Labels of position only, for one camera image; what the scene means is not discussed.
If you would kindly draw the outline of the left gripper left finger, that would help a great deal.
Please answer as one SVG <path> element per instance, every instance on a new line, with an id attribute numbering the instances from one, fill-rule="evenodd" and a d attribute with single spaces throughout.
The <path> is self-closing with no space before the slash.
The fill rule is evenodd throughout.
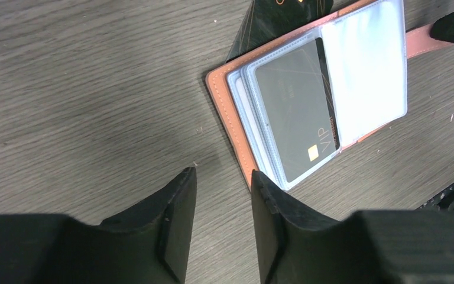
<path id="1" fill-rule="evenodd" d="M 0 283 L 184 283 L 197 176 L 98 225 L 65 214 L 0 214 Z"/>

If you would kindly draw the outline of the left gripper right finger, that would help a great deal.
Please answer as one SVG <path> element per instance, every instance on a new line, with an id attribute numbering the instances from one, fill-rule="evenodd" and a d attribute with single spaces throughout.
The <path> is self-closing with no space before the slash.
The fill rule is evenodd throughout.
<path id="1" fill-rule="evenodd" d="M 253 171 L 262 283 L 454 283 L 454 212 L 361 210 L 335 220 Z"/>

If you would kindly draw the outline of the brown leather card holder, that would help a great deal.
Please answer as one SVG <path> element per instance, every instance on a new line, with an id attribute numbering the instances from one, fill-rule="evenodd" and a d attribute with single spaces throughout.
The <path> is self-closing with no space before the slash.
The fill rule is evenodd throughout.
<path id="1" fill-rule="evenodd" d="M 265 173 L 287 191 L 340 152 L 407 113 L 407 61 L 445 48 L 430 37 L 432 25 L 405 30 L 403 1 L 357 1 L 239 56 L 209 72 L 207 88 L 234 147 L 247 181 Z M 305 37 L 321 37 L 335 110 L 340 149 L 327 162 L 290 188 L 281 185 L 265 112 L 247 74 L 265 56 Z"/>

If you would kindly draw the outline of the black credit card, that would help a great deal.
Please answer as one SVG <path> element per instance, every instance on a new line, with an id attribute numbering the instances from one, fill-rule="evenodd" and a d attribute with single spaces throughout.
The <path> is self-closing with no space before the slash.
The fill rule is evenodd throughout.
<path id="1" fill-rule="evenodd" d="M 340 149 L 321 37 L 305 37 L 247 69 L 265 112 L 266 141 L 282 186 L 290 188 Z"/>
<path id="2" fill-rule="evenodd" d="M 329 15 L 332 7 L 333 0 L 252 1 L 226 62 Z"/>

